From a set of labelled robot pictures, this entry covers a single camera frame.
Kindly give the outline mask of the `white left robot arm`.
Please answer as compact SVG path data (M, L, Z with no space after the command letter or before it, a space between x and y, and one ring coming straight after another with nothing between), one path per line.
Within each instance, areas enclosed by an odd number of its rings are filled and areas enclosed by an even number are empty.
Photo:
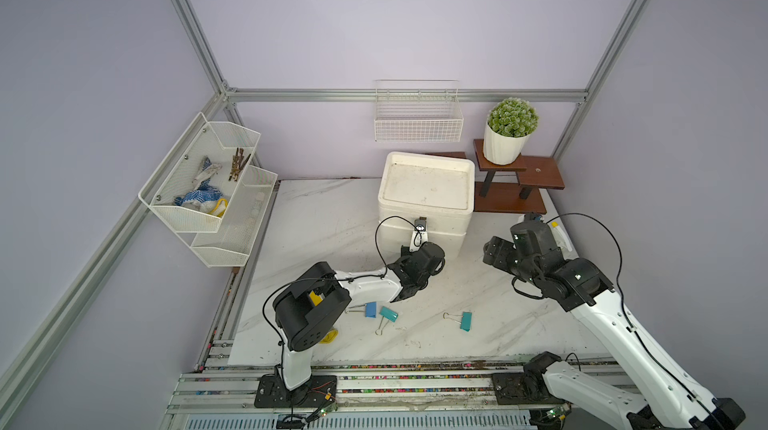
M278 375L293 391L311 377L313 348L332 330L350 306L394 303L425 289L445 265L443 249L426 242L374 272L336 272L321 261L272 298L273 329L282 342Z

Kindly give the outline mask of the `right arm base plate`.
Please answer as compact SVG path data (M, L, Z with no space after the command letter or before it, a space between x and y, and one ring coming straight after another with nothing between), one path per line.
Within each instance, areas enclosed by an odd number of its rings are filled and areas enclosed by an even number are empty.
M548 368L562 362L551 352L543 352L523 366L522 371L501 372L491 375L491 384L498 405L557 404L562 399L554 396L546 386L544 375Z

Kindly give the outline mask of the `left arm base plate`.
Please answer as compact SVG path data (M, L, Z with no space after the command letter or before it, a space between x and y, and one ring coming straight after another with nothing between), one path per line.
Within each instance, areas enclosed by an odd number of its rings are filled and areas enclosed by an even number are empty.
M294 390L287 390L276 374L259 379L254 407L258 409L319 408L335 400L338 378L333 375L311 375Z

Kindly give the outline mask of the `white plastic drawer unit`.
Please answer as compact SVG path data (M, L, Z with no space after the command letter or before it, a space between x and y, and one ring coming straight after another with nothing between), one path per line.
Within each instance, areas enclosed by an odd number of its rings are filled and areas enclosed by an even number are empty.
M464 158L388 154L378 192L377 241L386 252L409 246L415 219L427 219L428 241L458 257L473 214L475 165Z

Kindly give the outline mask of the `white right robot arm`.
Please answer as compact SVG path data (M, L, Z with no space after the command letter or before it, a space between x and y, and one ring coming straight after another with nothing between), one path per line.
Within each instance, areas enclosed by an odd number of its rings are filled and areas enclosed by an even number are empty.
M602 343L639 391L629 394L542 352L523 367L530 395L547 392L615 429L735 429L745 421L733 399L715 396L632 320L617 282L588 259L564 257L542 215L526 214L510 234L484 245L484 263L513 282L535 286L536 299L557 302Z

